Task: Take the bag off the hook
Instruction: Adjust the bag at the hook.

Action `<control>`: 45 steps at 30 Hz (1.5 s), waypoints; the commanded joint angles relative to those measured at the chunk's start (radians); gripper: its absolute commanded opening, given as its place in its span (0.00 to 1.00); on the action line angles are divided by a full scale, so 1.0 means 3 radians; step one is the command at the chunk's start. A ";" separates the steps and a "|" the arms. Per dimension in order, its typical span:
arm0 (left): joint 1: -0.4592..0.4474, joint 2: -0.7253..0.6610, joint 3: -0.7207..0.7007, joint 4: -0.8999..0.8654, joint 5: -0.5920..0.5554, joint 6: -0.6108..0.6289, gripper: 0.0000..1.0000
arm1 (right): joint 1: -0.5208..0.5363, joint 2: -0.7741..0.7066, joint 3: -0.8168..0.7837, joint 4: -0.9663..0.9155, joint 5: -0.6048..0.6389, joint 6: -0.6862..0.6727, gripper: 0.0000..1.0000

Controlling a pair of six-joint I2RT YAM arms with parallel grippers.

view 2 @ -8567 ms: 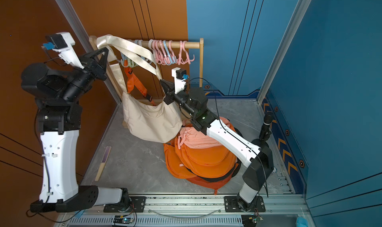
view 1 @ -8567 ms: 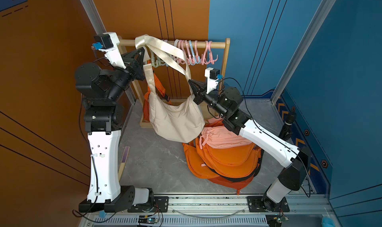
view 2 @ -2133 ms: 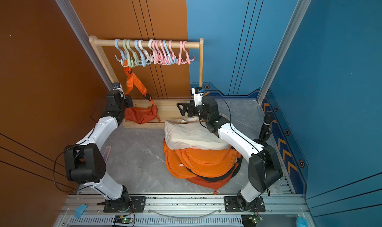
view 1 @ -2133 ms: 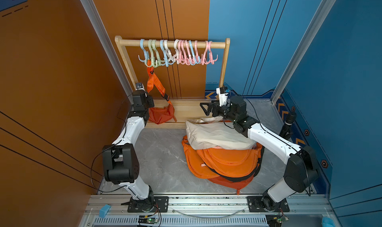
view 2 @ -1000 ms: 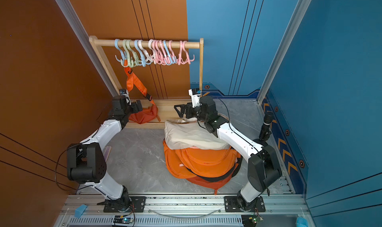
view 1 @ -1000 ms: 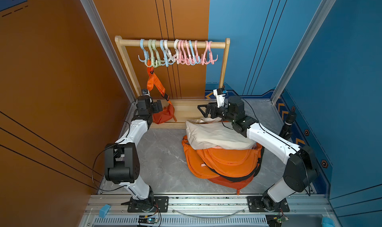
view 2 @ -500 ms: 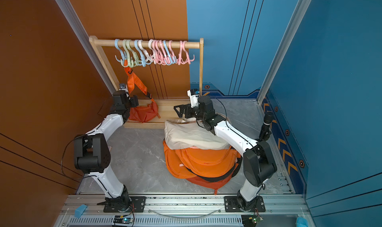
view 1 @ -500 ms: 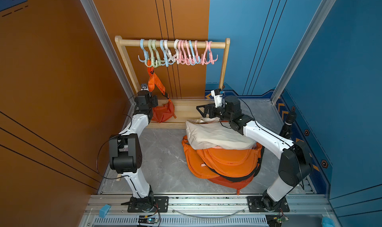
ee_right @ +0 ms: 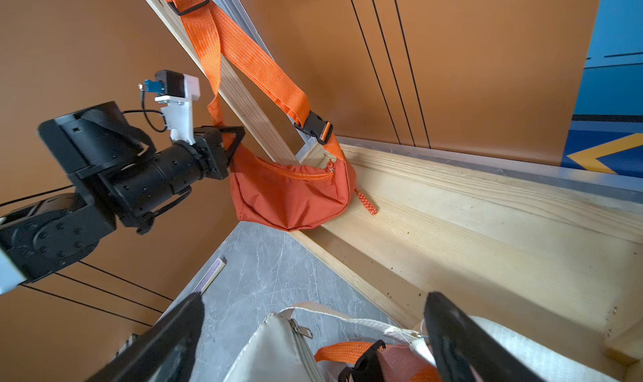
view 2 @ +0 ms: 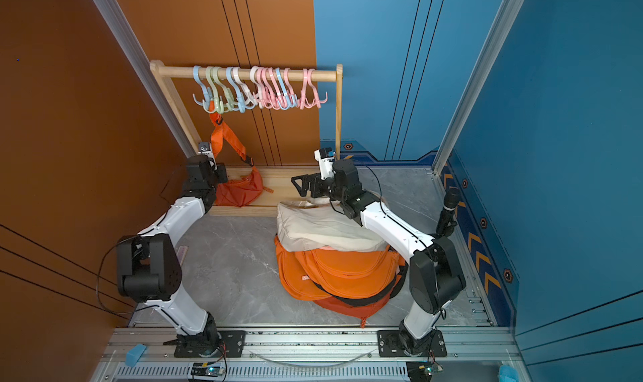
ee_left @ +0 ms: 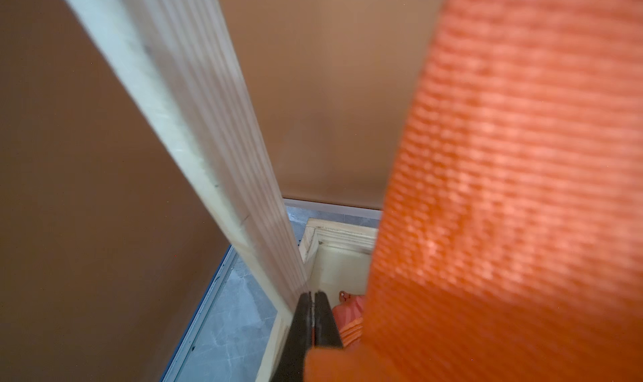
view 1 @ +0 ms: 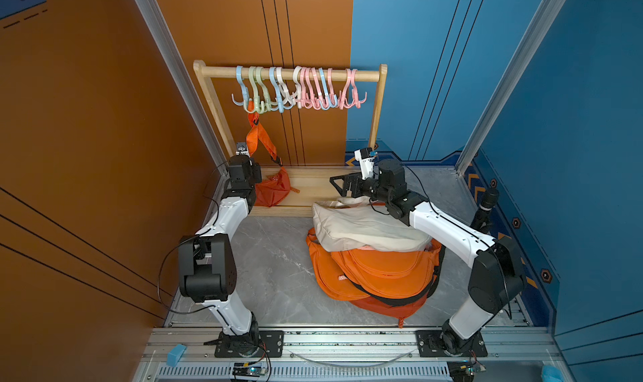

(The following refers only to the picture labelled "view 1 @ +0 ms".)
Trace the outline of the dark orange sling bag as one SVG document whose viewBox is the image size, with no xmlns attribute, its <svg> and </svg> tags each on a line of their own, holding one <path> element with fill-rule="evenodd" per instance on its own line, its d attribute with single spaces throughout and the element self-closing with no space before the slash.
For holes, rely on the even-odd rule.
<svg viewBox="0 0 643 382">
<path fill-rule="evenodd" d="M 425 304 L 427 298 L 421 298 L 413 303 L 409 303 L 402 306 L 391 306 L 386 303 L 378 301 L 376 298 L 369 297 L 363 298 L 360 300 L 351 301 L 351 304 L 355 307 L 378 313 L 390 318 L 395 318 L 398 322 L 398 327 L 403 328 L 404 322 L 407 318 L 411 317 L 417 313 L 421 307 Z"/>
</svg>

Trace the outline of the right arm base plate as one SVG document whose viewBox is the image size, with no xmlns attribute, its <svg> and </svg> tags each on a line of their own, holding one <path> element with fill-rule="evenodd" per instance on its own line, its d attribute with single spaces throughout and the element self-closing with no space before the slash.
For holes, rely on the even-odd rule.
<svg viewBox="0 0 643 382">
<path fill-rule="evenodd" d="M 415 338 L 420 356 L 423 358 L 488 356 L 481 332 L 468 339 L 462 339 L 455 332 L 425 329 L 416 331 Z"/>
</svg>

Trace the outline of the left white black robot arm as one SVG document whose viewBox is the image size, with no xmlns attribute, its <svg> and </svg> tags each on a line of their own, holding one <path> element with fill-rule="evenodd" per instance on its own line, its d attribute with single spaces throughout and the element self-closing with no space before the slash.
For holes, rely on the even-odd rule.
<svg viewBox="0 0 643 382">
<path fill-rule="evenodd" d="M 182 296 L 202 303 L 219 320 L 219 341 L 241 350 L 257 347 L 260 334 L 254 313 L 236 292 L 238 273 L 231 240 L 256 202 L 261 166 L 248 154 L 237 154 L 229 160 L 229 175 L 214 218 L 177 248 L 178 286 Z"/>
</svg>

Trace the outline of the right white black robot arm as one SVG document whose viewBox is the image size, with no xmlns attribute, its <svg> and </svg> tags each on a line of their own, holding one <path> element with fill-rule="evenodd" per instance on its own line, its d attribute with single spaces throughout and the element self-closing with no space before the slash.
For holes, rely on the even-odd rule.
<svg viewBox="0 0 643 382">
<path fill-rule="evenodd" d="M 333 176 L 331 185 L 342 197 L 366 196 L 384 203 L 388 214 L 437 239 L 471 269 L 469 297 L 442 326 L 439 347 L 451 356 L 469 353 L 481 330 L 527 286 L 520 249 L 509 237 L 495 239 L 479 229 L 482 214 L 498 201 L 487 195 L 474 216 L 472 226 L 457 221 L 434 206 L 425 194 L 408 188 L 405 168 L 385 159 L 360 162 L 360 171 Z"/>
</svg>

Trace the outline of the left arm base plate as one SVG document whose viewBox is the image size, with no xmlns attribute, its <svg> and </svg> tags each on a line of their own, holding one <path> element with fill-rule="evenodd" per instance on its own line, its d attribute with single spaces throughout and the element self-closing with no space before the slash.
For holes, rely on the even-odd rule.
<svg viewBox="0 0 643 382">
<path fill-rule="evenodd" d="M 284 348 L 283 330 L 260 330 L 241 336 L 219 334 L 214 356 L 216 358 L 254 358 L 267 354 L 271 359 L 281 358 Z"/>
</svg>

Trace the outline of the beige sling bag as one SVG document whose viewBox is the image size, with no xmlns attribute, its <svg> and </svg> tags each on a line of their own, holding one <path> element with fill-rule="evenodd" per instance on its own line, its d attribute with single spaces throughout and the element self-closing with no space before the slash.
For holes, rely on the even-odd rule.
<svg viewBox="0 0 643 382">
<path fill-rule="evenodd" d="M 376 211 L 367 197 L 318 201 L 311 209 L 316 238 L 328 252 L 423 251 L 432 242 L 431 236 L 406 226 L 386 209 Z"/>
</svg>

